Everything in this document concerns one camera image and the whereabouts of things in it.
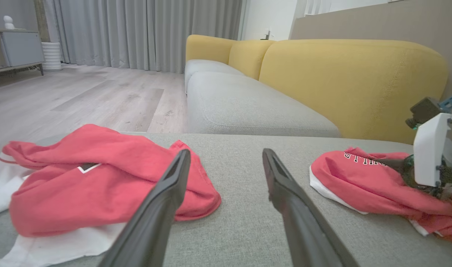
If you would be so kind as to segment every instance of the red garment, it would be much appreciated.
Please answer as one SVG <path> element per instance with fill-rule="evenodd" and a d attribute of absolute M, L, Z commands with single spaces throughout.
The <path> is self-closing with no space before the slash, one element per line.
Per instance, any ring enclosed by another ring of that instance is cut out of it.
<path fill-rule="evenodd" d="M 41 237 L 127 222 L 182 149 L 189 147 L 181 141 L 165 149 L 143 136 L 96 125 L 84 125 L 45 147 L 10 142 L 3 153 L 39 169 L 12 195 L 12 223 L 23 236 Z M 83 173 L 78 167 L 86 162 L 101 165 Z M 205 217 L 219 204 L 221 197 L 192 152 L 187 191 L 175 220 Z"/>
<path fill-rule="evenodd" d="M 398 214 L 427 232 L 452 240 L 452 198 L 442 201 L 407 186 L 394 169 L 372 159 L 404 159 L 409 154 L 367 154 L 359 148 L 321 155 L 311 170 L 319 181 L 358 211 Z"/>

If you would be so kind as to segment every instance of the gray sofa seat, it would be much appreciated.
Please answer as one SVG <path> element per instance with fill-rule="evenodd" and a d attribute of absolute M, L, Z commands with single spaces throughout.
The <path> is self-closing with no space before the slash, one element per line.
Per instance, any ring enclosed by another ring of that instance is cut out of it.
<path fill-rule="evenodd" d="M 295 136 L 129 134 L 145 135 L 163 147 L 182 140 L 198 154 L 221 194 L 221 206 L 210 216 L 172 225 L 166 267 L 292 266 L 282 215 L 268 199 L 262 164 L 265 147 L 277 153 L 360 267 L 452 267 L 452 242 L 423 237 L 400 216 L 361 215 L 309 186 L 309 166 L 325 152 L 358 146 L 367 152 L 412 153 L 410 145 Z M 61 138 L 39 144 L 50 145 Z M 1 213 L 0 258 L 16 235 L 8 212 Z M 84 257 L 60 267 L 94 267 L 101 258 Z"/>
<path fill-rule="evenodd" d="M 340 137 L 324 116 L 246 76 L 195 73 L 187 104 L 190 133 Z"/>
<path fill-rule="evenodd" d="M 239 70 L 222 62 L 206 59 L 191 59 L 185 64 L 185 93 L 188 93 L 188 81 L 190 80 L 192 75 L 194 73 L 203 71 L 213 71 L 244 76 L 244 74 Z"/>

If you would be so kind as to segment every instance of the yellow cushion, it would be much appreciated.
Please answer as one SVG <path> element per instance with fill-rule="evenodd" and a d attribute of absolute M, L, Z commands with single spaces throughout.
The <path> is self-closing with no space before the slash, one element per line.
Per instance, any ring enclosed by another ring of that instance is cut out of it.
<path fill-rule="evenodd" d="M 229 66 L 258 80 L 265 51 L 274 42 L 272 40 L 248 40 L 234 43 L 229 53 Z"/>
<path fill-rule="evenodd" d="M 228 64 L 229 51 L 236 40 L 192 34 L 187 38 L 186 61 L 207 59 Z"/>
<path fill-rule="evenodd" d="M 331 120 L 344 138 L 411 144 L 409 108 L 439 99 L 448 77 L 440 54 L 388 40 L 285 40 L 272 44 L 259 81 Z"/>

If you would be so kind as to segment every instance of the gray cabinet door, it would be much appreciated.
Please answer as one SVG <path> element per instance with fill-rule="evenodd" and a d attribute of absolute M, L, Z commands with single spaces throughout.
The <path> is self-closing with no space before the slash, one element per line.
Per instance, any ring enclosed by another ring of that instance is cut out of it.
<path fill-rule="evenodd" d="M 45 61 L 41 50 L 40 37 L 36 32 L 3 32 L 2 40 L 10 66 Z"/>

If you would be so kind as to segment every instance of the wooden floor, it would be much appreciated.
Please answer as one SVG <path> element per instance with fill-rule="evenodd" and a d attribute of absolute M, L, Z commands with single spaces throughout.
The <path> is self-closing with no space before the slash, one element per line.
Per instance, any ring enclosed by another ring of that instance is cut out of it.
<path fill-rule="evenodd" d="M 185 132 L 183 74 L 64 65 L 0 78 L 0 150 L 87 123 L 129 132 Z"/>

